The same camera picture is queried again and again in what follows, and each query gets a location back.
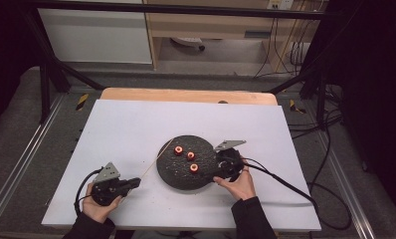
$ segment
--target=black sleeve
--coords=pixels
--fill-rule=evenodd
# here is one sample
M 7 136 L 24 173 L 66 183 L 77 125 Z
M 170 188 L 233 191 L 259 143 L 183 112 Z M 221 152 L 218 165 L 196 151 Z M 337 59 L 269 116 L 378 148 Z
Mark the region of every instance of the black sleeve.
M 82 212 L 63 239 L 108 239 L 113 229 L 114 223 L 110 219 L 101 224 Z
M 267 220 L 260 199 L 240 199 L 232 207 L 236 223 L 237 239 L 276 239 L 276 234 Z

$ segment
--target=white table surface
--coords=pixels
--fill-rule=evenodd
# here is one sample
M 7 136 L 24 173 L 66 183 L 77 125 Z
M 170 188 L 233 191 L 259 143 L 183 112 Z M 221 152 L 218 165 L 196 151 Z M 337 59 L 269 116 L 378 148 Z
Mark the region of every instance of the white table surface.
M 227 190 L 210 183 L 198 190 L 181 191 L 158 175 L 154 161 L 159 149 L 171 138 L 185 134 L 203 137 L 213 146 L 224 139 L 244 139 L 247 143 L 235 147 L 244 157 L 257 160 L 308 193 L 281 107 L 98 100 L 42 224 L 71 227 L 81 182 L 111 161 L 120 179 L 142 178 L 139 187 L 111 213 L 117 228 L 235 228 L 230 209 L 235 199 Z M 310 202 L 262 172 L 251 168 L 251 173 L 276 231 L 320 230 Z

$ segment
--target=red object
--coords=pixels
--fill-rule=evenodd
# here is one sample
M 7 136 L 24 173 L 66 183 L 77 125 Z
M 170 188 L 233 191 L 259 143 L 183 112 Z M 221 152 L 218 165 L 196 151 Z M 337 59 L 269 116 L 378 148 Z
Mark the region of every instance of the red object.
M 180 154 L 182 154 L 182 152 L 183 152 L 183 148 L 181 146 L 174 147 L 174 154 L 179 156 Z
M 190 170 L 192 173 L 197 173 L 198 168 L 199 168 L 198 164 L 194 163 L 194 164 L 191 164 L 191 166 L 189 167 L 189 170 Z
M 192 161 L 195 159 L 195 153 L 194 152 L 188 152 L 187 156 L 189 161 Z

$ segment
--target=hand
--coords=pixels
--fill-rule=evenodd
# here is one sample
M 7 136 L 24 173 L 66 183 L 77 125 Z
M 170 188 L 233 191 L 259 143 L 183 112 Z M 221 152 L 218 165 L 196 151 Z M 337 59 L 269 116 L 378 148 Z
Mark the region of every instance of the hand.
M 93 184 L 90 183 L 87 188 L 86 198 L 83 201 L 83 212 L 92 220 L 104 223 L 108 215 L 118 206 L 121 201 L 121 196 L 114 199 L 109 206 L 98 205 L 92 197 L 90 197 L 93 190 Z
M 255 192 L 254 182 L 252 180 L 252 176 L 248 166 L 244 166 L 242 169 L 241 175 L 239 175 L 238 179 L 234 182 L 229 182 L 224 180 L 221 177 L 215 176 L 213 180 L 217 182 L 220 186 L 229 190 L 232 196 L 236 199 L 247 200 L 252 197 L 257 196 Z

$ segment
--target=metal bracket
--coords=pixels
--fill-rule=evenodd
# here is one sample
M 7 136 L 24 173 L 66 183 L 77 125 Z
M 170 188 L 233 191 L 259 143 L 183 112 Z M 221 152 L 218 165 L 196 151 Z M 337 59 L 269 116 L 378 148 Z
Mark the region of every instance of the metal bracket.
M 116 167 L 112 162 L 109 162 L 93 180 L 94 183 L 103 182 L 120 177 L 120 173 L 117 171 Z
M 231 147 L 241 145 L 247 142 L 246 140 L 224 140 L 222 143 L 220 143 L 218 146 L 214 148 L 214 151 L 217 150 L 226 150 Z

